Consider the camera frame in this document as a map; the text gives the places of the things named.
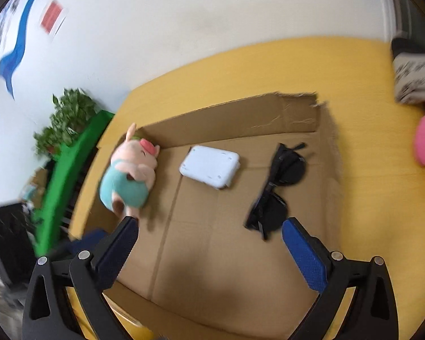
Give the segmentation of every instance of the black chair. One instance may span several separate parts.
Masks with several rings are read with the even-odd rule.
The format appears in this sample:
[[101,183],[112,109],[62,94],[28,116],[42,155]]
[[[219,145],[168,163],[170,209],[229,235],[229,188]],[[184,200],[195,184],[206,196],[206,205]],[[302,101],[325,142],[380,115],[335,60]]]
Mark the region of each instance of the black chair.
[[27,229],[21,203],[0,207],[0,278],[5,285],[3,297],[11,307],[22,307],[36,263]]

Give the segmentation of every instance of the cardboard box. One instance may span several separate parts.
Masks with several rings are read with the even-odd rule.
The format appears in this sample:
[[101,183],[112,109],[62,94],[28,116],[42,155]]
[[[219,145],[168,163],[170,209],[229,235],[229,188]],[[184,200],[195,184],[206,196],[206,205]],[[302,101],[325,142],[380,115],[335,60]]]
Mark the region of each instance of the cardboard box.
[[23,194],[23,202],[32,202],[36,209],[43,207],[43,198],[47,185],[47,174],[48,171],[41,167],[34,172],[33,176],[30,180],[28,180],[24,190],[21,192],[21,194]]
[[[271,93],[145,126],[139,135],[162,148],[156,183],[139,239],[107,296],[171,340],[289,337],[317,293],[280,231],[265,242],[243,224],[278,143],[305,142],[305,177],[276,192],[311,235],[340,249],[341,163],[326,104],[314,94]],[[240,155],[230,188],[182,177],[179,166],[196,144]]]

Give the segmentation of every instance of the cardboard flap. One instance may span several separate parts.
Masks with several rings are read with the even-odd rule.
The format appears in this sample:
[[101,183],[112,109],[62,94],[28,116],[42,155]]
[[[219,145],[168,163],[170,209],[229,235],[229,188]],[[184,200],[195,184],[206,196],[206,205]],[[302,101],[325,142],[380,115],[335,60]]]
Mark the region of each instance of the cardboard flap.
[[340,250],[341,179],[342,159],[337,145],[338,129],[326,103],[320,110],[320,156],[322,168],[322,204],[326,238],[324,245],[330,250]]
[[[168,339],[182,340],[255,340],[255,337],[232,334],[204,326],[159,307],[115,281],[105,297],[116,303],[126,314],[138,318],[153,332],[164,334]],[[271,340],[269,337],[258,340]]]
[[162,148],[257,135],[316,131],[316,94],[278,92],[189,112],[138,130]]

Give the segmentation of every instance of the green cloth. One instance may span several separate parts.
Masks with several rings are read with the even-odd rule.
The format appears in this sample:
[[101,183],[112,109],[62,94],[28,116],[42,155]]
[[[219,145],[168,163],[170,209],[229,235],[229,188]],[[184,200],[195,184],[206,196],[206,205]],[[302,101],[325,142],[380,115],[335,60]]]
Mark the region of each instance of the green cloth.
[[42,209],[36,210],[32,220],[36,227],[35,254],[43,256],[55,246],[60,235],[61,219],[71,199],[76,180],[88,155],[99,141],[114,114],[98,112],[71,146],[61,146],[52,178],[44,194]]

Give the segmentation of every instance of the teal plush clothing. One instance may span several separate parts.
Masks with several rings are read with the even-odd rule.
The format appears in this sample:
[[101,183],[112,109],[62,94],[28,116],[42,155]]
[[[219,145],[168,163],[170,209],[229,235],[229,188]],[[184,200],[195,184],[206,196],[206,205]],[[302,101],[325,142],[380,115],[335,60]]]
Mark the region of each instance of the teal plush clothing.
[[102,203],[110,210],[112,208],[112,192],[117,193],[126,206],[140,208],[148,197],[148,188],[140,180],[128,180],[127,173],[115,169],[115,165],[123,160],[114,161],[104,176],[99,188],[99,197]]

